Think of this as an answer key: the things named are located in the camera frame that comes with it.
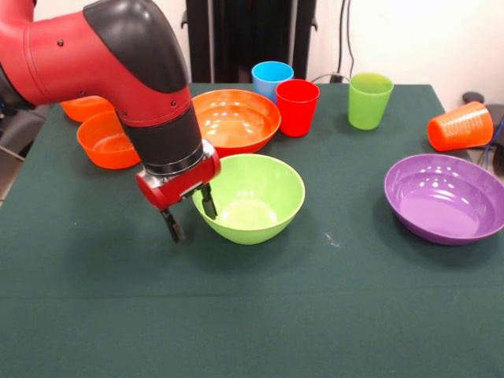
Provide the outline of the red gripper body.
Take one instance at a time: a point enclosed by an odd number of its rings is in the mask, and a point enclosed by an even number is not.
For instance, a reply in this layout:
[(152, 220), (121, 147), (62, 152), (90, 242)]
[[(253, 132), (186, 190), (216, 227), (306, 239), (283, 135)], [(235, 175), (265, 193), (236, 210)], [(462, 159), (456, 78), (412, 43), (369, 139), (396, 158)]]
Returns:
[(171, 176), (155, 175), (143, 169), (136, 174), (135, 180), (146, 200), (154, 208), (165, 210), (191, 197), (194, 191), (200, 191), (220, 171), (221, 161), (215, 147), (203, 139), (202, 158), (190, 168)]

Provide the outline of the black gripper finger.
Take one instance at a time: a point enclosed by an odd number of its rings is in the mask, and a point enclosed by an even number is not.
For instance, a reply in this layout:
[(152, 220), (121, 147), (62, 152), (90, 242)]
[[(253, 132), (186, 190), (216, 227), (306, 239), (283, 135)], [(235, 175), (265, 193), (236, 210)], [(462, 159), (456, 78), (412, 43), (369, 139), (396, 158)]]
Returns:
[(170, 210), (169, 209), (162, 210), (161, 215), (165, 220), (165, 223), (168, 227), (168, 230), (170, 232), (170, 235), (172, 236), (173, 241), (175, 243), (182, 243), (183, 241), (185, 241), (186, 236), (184, 230), (180, 225), (180, 223), (175, 219), (173, 214), (170, 212)]
[(207, 217), (209, 217), (212, 220), (215, 220), (217, 218), (217, 209), (216, 206), (213, 202), (213, 197), (211, 193), (211, 186), (209, 183), (205, 183), (202, 186), (202, 189), (200, 190), (202, 194), (202, 208), (204, 210), (204, 213)]

